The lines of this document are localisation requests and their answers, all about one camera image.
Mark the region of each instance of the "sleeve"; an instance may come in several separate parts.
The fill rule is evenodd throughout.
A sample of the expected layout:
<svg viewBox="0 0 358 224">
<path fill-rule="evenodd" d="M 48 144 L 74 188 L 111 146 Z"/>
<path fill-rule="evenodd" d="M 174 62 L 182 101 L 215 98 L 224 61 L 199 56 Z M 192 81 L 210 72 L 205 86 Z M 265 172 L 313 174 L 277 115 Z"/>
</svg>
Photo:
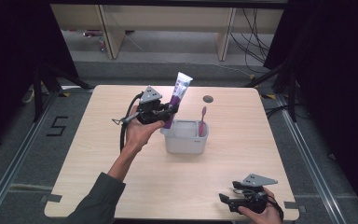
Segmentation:
<svg viewBox="0 0 358 224">
<path fill-rule="evenodd" d="M 69 215 L 65 223 L 112 224 L 116 205 L 124 188 L 125 184 L 123 182 L 101 173 L 89 194 L 80 202 L 76 210 Z"/>
</svg>

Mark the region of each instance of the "black cable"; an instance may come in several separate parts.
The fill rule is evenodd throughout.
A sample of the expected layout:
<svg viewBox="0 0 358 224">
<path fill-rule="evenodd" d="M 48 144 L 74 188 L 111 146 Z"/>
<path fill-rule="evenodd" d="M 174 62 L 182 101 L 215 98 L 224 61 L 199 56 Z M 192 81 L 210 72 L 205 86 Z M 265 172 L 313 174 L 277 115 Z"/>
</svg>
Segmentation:
<svg viewBox="0 0 358 224">
<path fill-rule="evenodd" d="M 242 37 L 246 40 L 246 42 L 251 42 L 248 38 L 246 38 L 246 36 L 243 35 L 243 33 L 241 33 Z M 251 42 L 251 45 L 255 46 L 255 47 L 260 47 L 259 45 Z"/>
<path fill-rule="evenodd" d="M 259 71 L 255 71 L 253 70 L 251 67 L 249 67 L 249 64 L 246 60 L 246 55 L 250 54 L 252 57 L 254 57 L 255 59 L 257 59 L 258 61 L 260 61 L 261 63 L 264 63 L 263 59 L 259 58 L 257 55 L 255 55 L 253 52 L 251 52 L 250 50 L 248 50 L 246 47 L 244 47 L 242 44 L 240 44 L 240 42 L 237 41 L 237 39 L 234 37 L 233 34 L 231 34 L 232 39 L 234 40 L 234 42 L 237 44 L 237 46 L 243 50 L 245 52 L 245 66 L 252 72 L 255 73 L 263 73 L 263 72 L 259 72 Z"/>
<path fill-rule="evenodd" d="M 275 108 L 265 109 L 265 110 L 269 110 L 269 112 L 266 112 L 267 119 L 271 118 L 271 116 L 272 116 L 273 114 L 275 114 L 276 112 L 278 112 L 278 111 L 280 111 L 280 110 L 284 110 L 284 109 L 286 109 L 287 107 L 289 107 L 289 105 L 281 105 L 281 106 L 278 106 L 278 107 L 275 107 Z"/>
<path fill-rule="evenodd" d="M 255 9 L 256 9 L 256 8 L 254 8 L 254 15 L 255 15 L 255 17 L 257 17 L 257 10 L 255 11 Z M 252 24 L 250 23 L 250 21 L 249 21 L 247 15 L 246 15 L 246 12 L 245 12 L 245 9 L 244 9 L 244 8 L 242 9 L 242 12 L 243 12 L 243 15 L 245 16 L 245 19 L 248 21 L 249 28 L 251 29 L 252 33 L 255 35 L 255 38 L 256 38 L 257 42 L 258 42 L 259 44 L 264 45 L 264 47 L 266 47 L 267 49 L 269 49 L 269 47 L 268 47 L 266 44 L 264 44 L 264 42 L 261 41 L 260 38 L 258 38 L 258 32 L 257 32 L 257 31 L 255 32 L 255 29 L 257 30 L 257 26 L 256 26 L 255 28 L 252 27 Z"/>
<path fill-rule="evenodd" d="M 234 40 L 234 42 L 237 44 L 237 46 L 244 51 L 245 53 L 250 54 L 252 57 L 254 57 L 255 59 L 257 59 L 258 61 L 260 61 L 261 63 L 264 62 L 264 60 L 260 57 L 258 57 L 255 53 L 251 52 L 250 50 L 248 50 L 244 45 L 242 45 L 240 43 L 240 41 L 238 41 L 233 34 L 231 34 L 232 39 Z"/>
<path fill-rule="evenodd" d="M 136 96 L 132 99 L 129 108 L 127 109 L 127 114 L 126 114 L 126 117 L 125 117 L 125 118 L 127 118 L 127 117 L 130 115 L 130 112 L 131 112 L 131 109 L 132 109 L 132 107 L 133 107 L 133 104 L 135 103 L 135 101 L 136 101 L 137 99 L 141 99 L 141 97 L 142 97 L 143 94 L 144 94 L 144 93 L 141 92 L 141 93 L 139 93 L 138 95 L 136 95 Z M 126 122 L 123 122 L 123 123 L 121 124 L 121 132 L 120 132 L 120 152 L 121 152 L 121 150 L 122 150 L 123 147 L 124 147 L 124 137 L 125 137 L 125 135 L 126 135 L 126 130 L 127 130 L 127 126 L 128 126 L 128 125 L 129 125 L 129 124 L 126 123 Z"/>
</svg>

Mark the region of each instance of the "purple tube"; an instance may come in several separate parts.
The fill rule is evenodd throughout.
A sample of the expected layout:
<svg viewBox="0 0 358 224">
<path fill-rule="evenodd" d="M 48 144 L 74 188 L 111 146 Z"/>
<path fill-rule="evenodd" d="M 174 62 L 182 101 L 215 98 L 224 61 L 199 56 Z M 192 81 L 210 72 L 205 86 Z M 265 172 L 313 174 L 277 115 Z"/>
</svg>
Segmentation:
<svg viewBox="0 0 358 224">
<path fill-rule="evenodd" d="M 189 77 L 183 73 L 178 73 L 178 78 L 176 79 L 176 84 L 175 84 L 175 88 L 173 89 L 173 94 L 170 100 L 169 108 L 171 108 L 174 105 L 180 104 L 183 96 L 186 93 L 188 86 L 190 85 L 191 80 L 193 80 L 192 77 Z M 174 114 L 171 115 L 170 119 L 165 121 L 165 125 L 163 128 L 170 129 L 174 117 L 175 117 Z"/>
</svg>

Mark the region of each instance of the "wire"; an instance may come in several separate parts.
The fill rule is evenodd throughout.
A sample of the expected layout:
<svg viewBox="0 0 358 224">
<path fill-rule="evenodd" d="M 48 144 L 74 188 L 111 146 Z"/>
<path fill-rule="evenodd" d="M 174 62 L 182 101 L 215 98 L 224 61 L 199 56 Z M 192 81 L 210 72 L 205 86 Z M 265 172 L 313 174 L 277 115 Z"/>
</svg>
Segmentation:
<svg viewBox="0 0 358 224">
<path fill-rule="evenodd" d="M 278 106 L 278 107 L 275 107 L 275 108 L 265 109 L 265 110 L 269 110 L 269 112 L 266 113 L 267 119 L 271 118 L 271 116 L 272 116 L 273 114 L 275 114 L 276 112 L 278 112 L 278 111 L 280 111 L 280 110 L 284 110 L 284 109 L 286 109 L 287 107 L 289 107 L 289 105 L 281 105 L 281 106 Z"/>
</svg>

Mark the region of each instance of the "hand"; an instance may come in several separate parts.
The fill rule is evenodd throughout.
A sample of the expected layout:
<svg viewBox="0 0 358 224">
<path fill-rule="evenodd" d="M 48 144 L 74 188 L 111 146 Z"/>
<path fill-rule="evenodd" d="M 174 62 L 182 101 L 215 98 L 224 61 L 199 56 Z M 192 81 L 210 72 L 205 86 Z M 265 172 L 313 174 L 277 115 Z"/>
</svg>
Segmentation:
<svg viewBox="0 0 358 224">
<path fill-rule="evenodd" d="M 131 115 L 136 112 L 137 105 L 131 110 Z M 152 133 L 164 126 L 164 121 L 159 120 L 157 122 L 143 125 L 138 119 L 133 119 L 127 127 L 126 131 L 126 144 L 123 148 L 132 150 L 132 153 L 138 153 L 142 147 L 147 144 Z"/>
<path fill-rule="evenodd" d="M 264 191 L 270 197 L 274 199 L 274 194 L 269 189 L 264 188 Z M 257 214 L 247 207 L 240 206 L 238 210 L 250 218 L 255 224 L 281 224 L 281 218 L 279 217 L 278 210 L 272 206 L 271 203 L 267 203 L 266 209 L 261 213 Z"/>
<path fill-rule="evenodd" d="M 136 112 L 136 108 L 137 106 L 132 108 L 131 114 Z M 135 159 L 136 154 L 147 144 L 152 133 L 163 126 L 164 122 L 161 120 L 143 125 L 138 119 L 133 119 L 127 127 L 126 144 L 107 174 L 117 180 L 123 181 L 130 170 L 131 163 Z"/>
</svg>

